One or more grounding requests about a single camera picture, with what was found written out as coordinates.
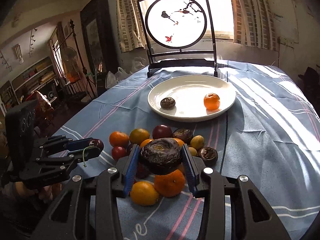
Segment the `person's left hand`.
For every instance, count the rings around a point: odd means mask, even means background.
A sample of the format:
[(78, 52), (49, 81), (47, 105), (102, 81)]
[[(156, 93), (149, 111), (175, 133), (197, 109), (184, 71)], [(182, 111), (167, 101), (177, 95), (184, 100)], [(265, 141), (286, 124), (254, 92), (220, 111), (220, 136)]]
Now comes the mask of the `person's left hand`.
[(40, 190), (30, 190), (26, 188), (22, 182), (16, 182), (14, 185), (15, 185), (15, 192), (20, 197), (29, 197), (29, 196), (38, 194), (39, 198), (45, 201), (53, 200), (60, 194), (62, 190), (61, 183), (57, 183), (51, 186), (45, 186)]

